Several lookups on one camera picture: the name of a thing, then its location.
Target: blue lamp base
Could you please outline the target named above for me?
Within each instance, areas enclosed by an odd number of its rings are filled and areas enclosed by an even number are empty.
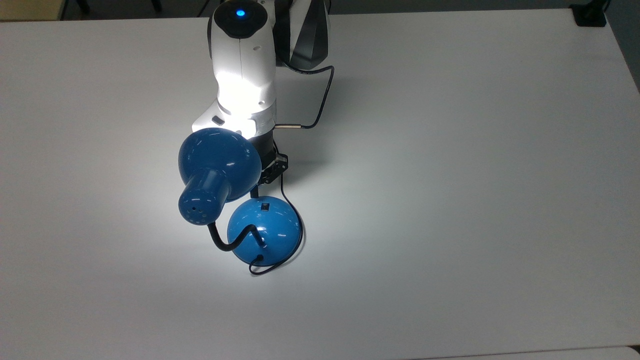
[[[227,237],[234,239],[248,225],[257,227],[264,246],[251,234],[235,248],[234,254],[247,264],[271,266],[287,259],[296,250],[300,240],[300,221],[293,208],[271,196],[261,196],[242,203],[231,215]],[[258,255],[263,259],[256,261]]]

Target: white table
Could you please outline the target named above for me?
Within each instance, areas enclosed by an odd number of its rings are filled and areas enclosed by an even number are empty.
[[[177,211],[177,152],[216,91],[206,19],[0,24],[3,358],[639,341],[640,95],[611,29],[570,10],[331,22],[321,123],[276,133],[306,242],[262,277]],[[326,77],[277,79],[280,122],[310,122]]]

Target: lamp shade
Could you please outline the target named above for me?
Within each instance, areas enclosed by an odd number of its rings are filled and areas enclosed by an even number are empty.
[[[186,185],[178,208],[195,225],[216,221],[224,204],[251,191],[262,171],[260,156],[248,140],[216,127],[198,130],[184,140],[178,168]]]

